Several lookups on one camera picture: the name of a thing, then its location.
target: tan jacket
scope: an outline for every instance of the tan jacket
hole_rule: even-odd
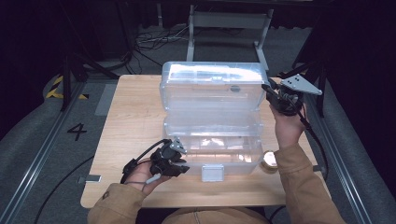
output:
[[[286,206],[292,223],[345,223],[311,161],[299,145],[275,152]],[[88,223],[134,223],[146,195],[122,184],[111,184],[88,214]],[[268,223],[260,214],[243,208],[181,208],[163,223]]]

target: plastic latch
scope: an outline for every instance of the plastic latch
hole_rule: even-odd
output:
[[[224,166],[222,164],[207,164],[202,166],[202,181],[224,181]]]

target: hand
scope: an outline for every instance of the hand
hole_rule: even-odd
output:
[[[285,116],[277,112],[275,108],[270,105],[271,111],[274,114],[276,121],[275,134],[276,139],[279,144],[279,148],[289,147],[298,143],[301,134],[303,133],[305,126],[301,123],[300,117],[295,116]]]
[[[155,180],[149,184],[146,184],[146,181],[152,178],[152,174],[149,171],[151,167],[151,161],[149,159],[143,159],[139,162],[134,171],[126,178],[125,183],[130,185],[138,190],[143,191],[146,195],[150,195],[150,193],[161,183],[169,180],[171,176],[161,176],[160,179]]]

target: plastic container lid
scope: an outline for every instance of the plastic container lid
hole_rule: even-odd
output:
[[[260,63],[168,62],[160,91],[172,110],[255,110],[269,85]]]

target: wooden tabletop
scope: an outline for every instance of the wooden tabletop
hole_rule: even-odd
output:
[[[127,162],[163,139],[166,113],[160,97],[160,82],[161,76],[120,77],[90,170],[90,175],[101,175],[102,180],[99,183],[86,183],[81,197],[82,206],[93,207],[111,183],[120,183],[122,168]],[[261,104],[261,118],[264,122],[263,151],[275,151],[278,148],[275,120],[267,101]],[[317,164],[304,134],[300,145],[308,158]],[[250,175],[226,175],[223,182],[202,182],[199,175],[174,177],[157,187],[143,201],[143,206],[256,206],[284,203],[285,192],[279,173],[267,174],[259,165]]]

